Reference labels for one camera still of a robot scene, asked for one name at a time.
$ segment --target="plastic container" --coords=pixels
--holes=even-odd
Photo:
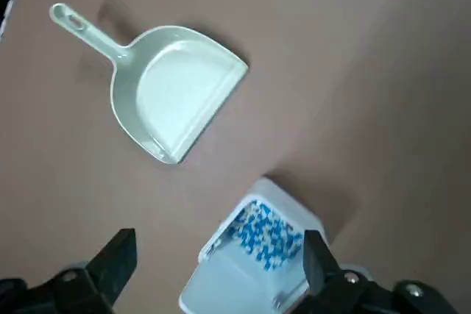
[[[249,256],[228,235],[237,217],[254,201],[265,204],[296,232],[316,229],[326,240],[315,215],[271,180],[259,179],[199,253],[199,265],[179,299],[185,313],[284,313],[308,289],[302,249],[275,269],[266,270],[263,262]]]

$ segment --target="dustpan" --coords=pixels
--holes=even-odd
[[[113,64],[110,100],[123,130],[164,163],[178,163],[247,72],[234,53],[182,26],[121,46],[65,4],[49,14]]]

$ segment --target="hanging hole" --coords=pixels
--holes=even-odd
[[[85,28],[83,22],[81,22],[81,20],[79,20],[76,16],[70,14],[67,16],[67,19],[70,21],[75,30],[82,31]]]

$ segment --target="beige surface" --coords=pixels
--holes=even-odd
[[[111,65],[49,20],[64,1],[124,42],[209,33],[250,73],[182,165],[110,110]],[[270,173],[343,262],[418,277],[470,311],[470,0],[17,0],[0,43],[0,276],[39,283],[138,232],[118,313],[178,313],[200,246]]]

